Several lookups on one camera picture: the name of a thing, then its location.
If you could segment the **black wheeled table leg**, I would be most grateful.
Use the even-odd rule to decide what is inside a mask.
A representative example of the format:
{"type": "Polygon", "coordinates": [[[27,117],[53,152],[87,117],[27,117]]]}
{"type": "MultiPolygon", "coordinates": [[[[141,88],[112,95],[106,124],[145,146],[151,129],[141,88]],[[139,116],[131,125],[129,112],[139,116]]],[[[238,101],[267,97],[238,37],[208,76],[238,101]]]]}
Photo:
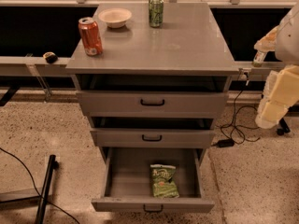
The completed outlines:
{"type": "Polygon", "coordinates": [[[284,135],[285,133],[289,133],[291,130],[285,121],[285,119],[281,119],[279,121],[279,127],[277,128],[277,135],[281,136],[284,135]]]}

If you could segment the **green jalapeno chip bag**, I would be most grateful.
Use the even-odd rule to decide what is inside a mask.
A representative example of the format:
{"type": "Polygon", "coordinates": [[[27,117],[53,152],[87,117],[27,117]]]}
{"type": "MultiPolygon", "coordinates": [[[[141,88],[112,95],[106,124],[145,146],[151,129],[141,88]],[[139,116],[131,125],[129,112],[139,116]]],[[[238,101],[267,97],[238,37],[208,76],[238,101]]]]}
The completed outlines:
{"type": "Polygon", "coordinates": [[[155,198],[178,198],[178,188],[173,180],[176,167],[152,164],[150,166],[152,192],[155,198]]]}

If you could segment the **grey drawer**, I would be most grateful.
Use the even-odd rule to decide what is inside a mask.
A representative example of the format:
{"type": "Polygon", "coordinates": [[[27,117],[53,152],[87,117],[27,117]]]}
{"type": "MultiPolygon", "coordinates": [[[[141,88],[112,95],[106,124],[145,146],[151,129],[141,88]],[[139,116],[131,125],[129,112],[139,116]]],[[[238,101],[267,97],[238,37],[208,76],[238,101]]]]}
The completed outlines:
{"type": "Polygon", "coordinates": [[[204,118],[223,111],[227,93],[162,91],[78,91],[78,102],[89,117],[204,118]]]}
{"type": "Polygon", "coordinates": [[[101,194],[92,200],[93,208],[98,212],[210,212],[214,203],[206,199],[201,187],[199,154],[196,149],[182,148],[111,148],[101,194]],[[177,198],[153,196],[152,164],[176,167],[177,198]]]}
{"type": "Polygon", "coordinates": [[[214,137],[211,130],[169,129],[92,129],[99,147],[208,148],[214,137]]]}

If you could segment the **grey drawer cabinet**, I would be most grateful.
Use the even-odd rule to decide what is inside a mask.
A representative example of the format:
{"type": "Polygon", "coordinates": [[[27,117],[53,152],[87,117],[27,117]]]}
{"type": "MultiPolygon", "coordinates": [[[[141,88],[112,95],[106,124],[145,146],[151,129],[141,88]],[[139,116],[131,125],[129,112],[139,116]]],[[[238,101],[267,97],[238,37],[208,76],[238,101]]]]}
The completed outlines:
{"type": "MultiPolygon", "coordinates": [[[[66,70],[78,91],[162,91],[227,93],[234,68],[206,3],[170,3],[164,23],[149,25],[145,3],[127,3],[133,16],[126,26],[99,25],[104,51],[89,56],[78,46],[66,70]]],[[[211,130],[215,119],[89,117],[92,129],[211,130]]]]}

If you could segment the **black metal floor stand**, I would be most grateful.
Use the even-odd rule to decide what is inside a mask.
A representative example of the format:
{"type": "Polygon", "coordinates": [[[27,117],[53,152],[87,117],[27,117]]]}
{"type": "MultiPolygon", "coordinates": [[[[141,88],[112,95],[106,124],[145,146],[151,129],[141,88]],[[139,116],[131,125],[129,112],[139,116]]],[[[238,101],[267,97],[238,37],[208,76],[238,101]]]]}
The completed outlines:
{"type": "Polygon", "coordinates": [[[50,185],[53,172],[59,167],[55,155],[50,155],[44,183],[41,189],[25,189],[0,194],[0,204],[7,204],[20,201],[37,199],[37,213],[35,224],[43,224],[46,207],[49,203],[50,185]]]}

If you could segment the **grey bottom drawer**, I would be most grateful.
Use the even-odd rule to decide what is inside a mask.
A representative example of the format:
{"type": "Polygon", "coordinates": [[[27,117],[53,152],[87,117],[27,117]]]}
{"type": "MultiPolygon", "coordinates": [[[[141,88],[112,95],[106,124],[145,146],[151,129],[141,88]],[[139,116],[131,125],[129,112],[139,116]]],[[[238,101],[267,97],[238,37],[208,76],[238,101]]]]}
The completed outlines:
{"type": "Polygon", "coordinates": [[[206,199],[201,187],[199,154],[196,149],[182,148],[111,148],[101,194],[92,200],[93,208],[98,212],[210,212],[214,203],[206,199]],[[152,164],[176,167],[177,198],[153,196],[152,164]]]}

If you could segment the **clear bottle green label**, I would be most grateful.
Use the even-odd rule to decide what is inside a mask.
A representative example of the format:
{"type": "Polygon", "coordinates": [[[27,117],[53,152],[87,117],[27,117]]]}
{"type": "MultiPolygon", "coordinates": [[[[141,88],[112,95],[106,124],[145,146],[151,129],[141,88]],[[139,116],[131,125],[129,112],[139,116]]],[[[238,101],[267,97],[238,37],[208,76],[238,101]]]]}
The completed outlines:
{"type": "Polygon", "coordinates": [[[266,57],[267,53],[266,52],[263,52],[263,51],[260,51],[258,50],[254,56],[254,59],[252,61],[252,65],[254,67],[261,67],[262,64],[263,64],[263,61],[266,57]]]}

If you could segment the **white paper bowl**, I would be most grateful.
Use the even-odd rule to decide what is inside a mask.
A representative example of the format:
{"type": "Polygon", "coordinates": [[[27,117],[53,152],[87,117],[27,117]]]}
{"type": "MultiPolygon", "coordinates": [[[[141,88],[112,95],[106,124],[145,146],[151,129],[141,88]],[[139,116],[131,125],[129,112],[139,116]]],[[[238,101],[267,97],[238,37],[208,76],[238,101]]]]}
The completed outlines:
{"type": "Polygon", "coordinates": [[[112,29],[122,28],[131,17],[132,12],[125,8],[110,8],[98,14],[98,18],[112,29]]]}

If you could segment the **grey top drawer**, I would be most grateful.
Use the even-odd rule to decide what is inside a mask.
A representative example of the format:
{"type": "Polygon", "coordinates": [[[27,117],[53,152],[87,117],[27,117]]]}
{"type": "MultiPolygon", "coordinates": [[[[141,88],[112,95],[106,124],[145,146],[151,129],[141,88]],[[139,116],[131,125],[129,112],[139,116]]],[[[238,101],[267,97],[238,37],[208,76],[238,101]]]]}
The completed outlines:
{"type": "Polygon", "coordinates": [[[78,102],[89,117],[204,118],[223,111],[227,93],[162,91],[78,91],[78,102]]]}

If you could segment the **orange soda can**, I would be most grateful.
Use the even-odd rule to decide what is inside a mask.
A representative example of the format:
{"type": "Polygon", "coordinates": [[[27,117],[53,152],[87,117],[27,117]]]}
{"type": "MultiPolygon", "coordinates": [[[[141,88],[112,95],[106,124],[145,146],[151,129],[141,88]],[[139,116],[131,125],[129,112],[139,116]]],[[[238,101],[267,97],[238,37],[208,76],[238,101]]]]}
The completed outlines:
{"type": "Polygon", "coordinates": [[[79,19],[78,30],[87,55],[95,56],[103,52],[98,24],[92,17],[79,19]]]}

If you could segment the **green soda can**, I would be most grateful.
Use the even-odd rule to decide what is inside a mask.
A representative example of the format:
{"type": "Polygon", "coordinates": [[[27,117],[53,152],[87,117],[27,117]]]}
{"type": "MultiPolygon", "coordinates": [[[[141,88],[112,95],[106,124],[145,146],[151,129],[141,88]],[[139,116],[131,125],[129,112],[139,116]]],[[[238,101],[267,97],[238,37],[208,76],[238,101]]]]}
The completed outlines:
{"type": "Polygon", "coordinates": [[[160,27],[164,17],[164,0],[149,0],[149,26],[160,27]]]}

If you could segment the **grey middle drawer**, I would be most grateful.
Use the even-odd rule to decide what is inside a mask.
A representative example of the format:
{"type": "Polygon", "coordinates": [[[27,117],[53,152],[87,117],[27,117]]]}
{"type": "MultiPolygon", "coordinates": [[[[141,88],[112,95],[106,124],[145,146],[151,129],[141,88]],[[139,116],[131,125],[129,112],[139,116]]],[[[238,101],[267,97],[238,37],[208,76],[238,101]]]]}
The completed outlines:
{"type": "Polygon", "coordinates": [[[214,137],[211,130],[169,129],[92,129],[99,147],[208,148],[214,137]]]}

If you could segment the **small black round object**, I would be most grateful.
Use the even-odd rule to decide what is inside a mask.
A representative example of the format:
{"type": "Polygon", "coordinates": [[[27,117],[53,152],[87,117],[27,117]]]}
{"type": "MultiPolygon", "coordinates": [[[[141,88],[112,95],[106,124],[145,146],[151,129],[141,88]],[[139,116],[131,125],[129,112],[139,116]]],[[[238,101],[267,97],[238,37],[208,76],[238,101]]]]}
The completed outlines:
{"type": "Polygon", "coordinates": [[[43,58],[47,63],[55,63],[58,60],[58,56],[51,51],[44,53],[43,58]]]}

